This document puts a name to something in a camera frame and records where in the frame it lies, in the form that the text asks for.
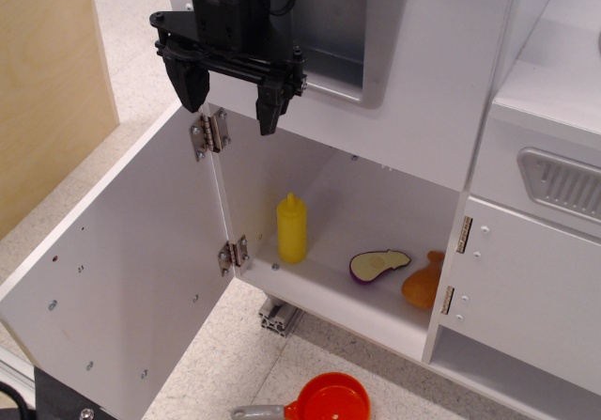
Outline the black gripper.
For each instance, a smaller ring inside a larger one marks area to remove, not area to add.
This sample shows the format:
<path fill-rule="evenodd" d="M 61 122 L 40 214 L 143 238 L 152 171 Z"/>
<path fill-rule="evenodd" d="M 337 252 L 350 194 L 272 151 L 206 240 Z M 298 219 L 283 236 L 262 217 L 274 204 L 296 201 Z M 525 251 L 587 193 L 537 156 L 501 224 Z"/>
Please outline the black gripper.
<path fill-rule="evenodd" d="M 205 103 L 208 72 L 214 71 L 258 86 L 255 110 L 260 134 L 271 135 L 291 97 L 306 88 L 306 54 L 288 34 L 269 23 L 253 31 L 239 50 L 201 42 L 191 11 L 158 11 L 151 14 L 149 23 L 159 34 L 157 54 L 181 105 L 191 113 Z"/>

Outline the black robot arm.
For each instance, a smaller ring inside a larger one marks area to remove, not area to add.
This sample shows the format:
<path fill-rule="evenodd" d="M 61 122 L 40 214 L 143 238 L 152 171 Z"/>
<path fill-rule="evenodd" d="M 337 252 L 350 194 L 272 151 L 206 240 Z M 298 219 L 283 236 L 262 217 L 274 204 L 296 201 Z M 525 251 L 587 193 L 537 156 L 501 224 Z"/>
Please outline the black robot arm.
<path fill-rule="evenodd" d="M 280 116 L 306 87 L 306 56 L 272 25 L 296 4 L 286 0 L 192 0 L 190 11 L 158 11 L 150 24 L 158 31 L 157 53 L 182 104 L 194 113 L 205 102 L 212 72 L 257 87 L 256 118 L 263 135 L 275 133 Z"/>

